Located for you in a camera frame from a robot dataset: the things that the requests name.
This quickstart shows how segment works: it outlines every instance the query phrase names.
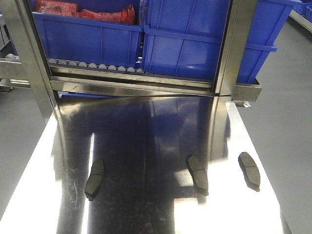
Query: metal rail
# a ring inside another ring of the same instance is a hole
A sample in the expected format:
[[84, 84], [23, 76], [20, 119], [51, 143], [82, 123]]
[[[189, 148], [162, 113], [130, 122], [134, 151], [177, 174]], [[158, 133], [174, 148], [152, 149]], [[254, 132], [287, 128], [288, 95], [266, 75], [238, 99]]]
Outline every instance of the metal rail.
[[[212, 83], [151, 74], [129, 74], [117, 71], [51, 65], [51, 87], [55, 91], [96, 93], [120, 97], [197, 95], [213, 96]], [[0, 59], [0, 86], [30, 88], [23, 66], [19, 61]], [[256, 101], [260, 84], [240, 84], [234, 88], [233, 99]]]
[[301, 24], [305, 29], [307, 29], [310, 33], [312, 33], [312, 22], [308, 21], [299, 13], [294, 10], [291, 11], [290, 17], [292, 17], [295, 21]]
[[244, 55], [257, 0], [233, 0], [223, 38], [213, 92], [232, 96]]

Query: metal post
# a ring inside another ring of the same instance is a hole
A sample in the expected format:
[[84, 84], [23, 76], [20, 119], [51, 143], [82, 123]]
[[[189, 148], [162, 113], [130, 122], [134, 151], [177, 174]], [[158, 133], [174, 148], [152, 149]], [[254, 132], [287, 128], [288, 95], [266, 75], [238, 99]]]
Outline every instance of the metal post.
[[28, 0], [0, 0], [0, 9], [33, 90], [41, 114], [47, 122], [56, 105], [51, 71], [41, 44]]
[[244, 55], [257, 0], [232, 0], [213, 92], [232, 96]]

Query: blue crate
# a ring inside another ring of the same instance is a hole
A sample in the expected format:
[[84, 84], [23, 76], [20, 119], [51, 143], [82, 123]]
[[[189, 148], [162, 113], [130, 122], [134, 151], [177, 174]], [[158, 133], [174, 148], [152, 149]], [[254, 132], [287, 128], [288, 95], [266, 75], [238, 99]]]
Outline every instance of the blue crate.
[[307, 7], [307, 20], [312, 22], [312, 6]]
[[293, 10], [301, 15], [307, 14], [307, 7], [312, 6], [312, 0], [301, 0], [302, 3], [298, 6], [295, 6]]
[[150, 0], [151, 28], [222, 37], [229, 0]]
[[[107, 9], [99, 0], [72, 2], [84, 2], [81, 9], [94, 10], [96, 4], [97, 11]], [[38, 12], [33, 15], [48, 58], [125, 67], [136, 65], [143, 35], [142, 26]]]
[[277, 51], [276, 45], [247, 44], [237, 82], [253, 84], [269, 53], [275, 51]]
[[258, 0], [248, 43], [273, 45], [293, 6], [299, 0]]
[[[272, 45], [299, 0], [259, 0], [248, 43]], [[150, 0], [148, 24], [154, 29], [221, 38], [228, 0]]]
[[[221, 50], [221, 39], [190, 35], [144, 26], [142, 64], [146, 72], [213, 80]], [[275, 46], [248, 44], [238, 81], [253, 83], [269, 52]]]

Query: red item in bin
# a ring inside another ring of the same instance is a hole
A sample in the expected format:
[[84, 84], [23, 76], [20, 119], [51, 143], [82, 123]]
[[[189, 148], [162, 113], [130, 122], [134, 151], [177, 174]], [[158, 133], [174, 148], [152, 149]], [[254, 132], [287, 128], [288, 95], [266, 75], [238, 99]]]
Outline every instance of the red item in bin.
[[41, 13], [72, 16], [72, 12], [79, 10], [78, 3], [56, 1], [56, 0], [36, 0], [35, 11]]
[[80, 12], [72, 12], [73, 17], [80, 17], [81, 13]]
[[119, 12], [93, 12], [86, 9], [83, 9], [81, 11], [81, 17], [86, 19], [94, 19], [94, 20], [104, 20], [109, 22], [116, 22], [116, 23], [129, 23], [134, 24], [135, 23], [135, 9], [133, 5], [131, 4], [127, 8], [123, 8]]
[[93, 12], [83, 9], [78, 12], [79, 4], [58, 1], [58, 0], [36, 0], [35, 11], [47, 14], [81, 17], [93, 20], [103, 20], [116, 23], [128, 23], [134, 24], [136, 13], [134, 6], [131, 4], [126, 8], [123, 8], [119, 12]]

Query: stainless steel surface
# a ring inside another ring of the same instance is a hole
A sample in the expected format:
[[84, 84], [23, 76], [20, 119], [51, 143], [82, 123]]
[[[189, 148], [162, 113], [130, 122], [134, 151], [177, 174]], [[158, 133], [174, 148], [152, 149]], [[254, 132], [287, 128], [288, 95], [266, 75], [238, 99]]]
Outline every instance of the stainless steel surface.
[[237, 101], [257, 101], [262, 86], [256, 81], [257, 84], [242, 84], [236, 83], [234, 88], [233, 100]]
[[213, 92], [232, 96], [257, 0], [232, 0]]
[[[116, 96], [199, 95], [212, 96], [212, 84], [199, 80], [178, 80], [168, 76], [103, 72], [99, 69], [51, 65], [51, 86], [56, 91], [97, 93]], [[0, 59], [2, 78], [28, 80], [18, 61]], [[236, 84], [234, 100], [256, 101], [262, 88], [259, 84]]]
[[205, 88], [186, 87], [169, 84], [153, 84], [148, 82], [121, 83], [114, 81], [102, 81], [98, 79], [83, 79], [71, 77], [51, 77], [51, 85], [54, 90], [69, 92], [101, 92], [115, 96], [150, 96], [157, 95], [200, 95], [208, 96], [209, 92]]
[[[61, 99], [7, 206], [0, 233], [289, 233], [236, 106], [228, 100]], [[226, 154], [209, 158], [207, 126], [215, 110], [228, 119], [221, 123]], [[239, 167], [238, 156], [245, 151], [259, 168], [259, 192], [247, 187]], [[207, 168], [207, 197], [193, 189], [189, 155]], [[83, 189], [99, 158], [105, 163], [104, 186], [89, 202]]]
[[305, 29], [312, 33], [312, 22], [308, 21], [302, 15], [298, 14], [294, 10], [291, 11], [290, 17], [292, 17], [295, 21], [301, 24]]
[[16, 79], [2, 79], [0, 81], [0, 86], [4, 87], [16, 87], [16, 88], [30, 88], [30, 84], [26, 80], [16, 80]]
[[0, 14], [0, 26], [4, 26], [4, 25], [5, 25], [4, 17], [2, 14]]
[[237, 107], [244, 107], [244, 108], [251, 108], [252, 106], [250, 105], [249, 102], [247, 101], [234, 101], [235, 105]]
[[226, 155], [224, 147], [226, 137], [224, 137], [227, 126], [228, 115], [226, 103], [231, 101], [231, 97], [215, 97], [210, 105], [211, 113], [208, 124], [208, 158], [214, 160]]
[[19, 61], [5, 61], [0, 58], [0, 78], [28, 80]]
[[56, 93], [49, 82], [50, 69], [32, 16], [29, 1], [1, 0], [11, 38], [19, 54], [35, 99], [45, 120], [56, 105]]
[[115, 81], [119, 82], [122, 82], [121, 80], [133, 80], [150, 83], [201, 87], [206, 89], [210, 89], [212, 87], [211, 83], [205, 82], [200, 79], [153, 75], [153, 74], [128, 73], [113, 70], [103, 71], [103, 69], [87, 69], [87, 68], [84, 69], [83, 67], [76, 68], [54, 64], [50, 64], [50, 68], [54, 76], [64, 76], [64, 77], [75, 76], [77, 78], [93, 77], [93, 78], [101, 78], [102, 80], [110, 78], [110, 80], [114, 79]]

